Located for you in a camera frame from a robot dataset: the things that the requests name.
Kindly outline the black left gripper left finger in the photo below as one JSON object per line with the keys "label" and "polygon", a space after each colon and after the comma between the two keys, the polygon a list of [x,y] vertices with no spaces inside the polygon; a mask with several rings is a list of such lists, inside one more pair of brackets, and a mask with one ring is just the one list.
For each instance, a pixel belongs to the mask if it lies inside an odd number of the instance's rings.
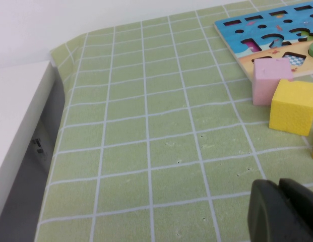
{"label": "black left gripper left finger", "polygon": [[290,241],[291,205],[270,180],[257,179],[252,184],[247,224],[251,241]]}

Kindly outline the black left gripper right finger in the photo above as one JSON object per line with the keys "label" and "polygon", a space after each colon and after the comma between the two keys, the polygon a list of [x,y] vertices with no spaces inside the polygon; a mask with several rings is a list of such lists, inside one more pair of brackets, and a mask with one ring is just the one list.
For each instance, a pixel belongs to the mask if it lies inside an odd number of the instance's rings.
{"label": "black left gripper right finger", "polygon": [[313,241],[313,191],[290,179],[279,180],[279,188],[291,205],[290,241]]}

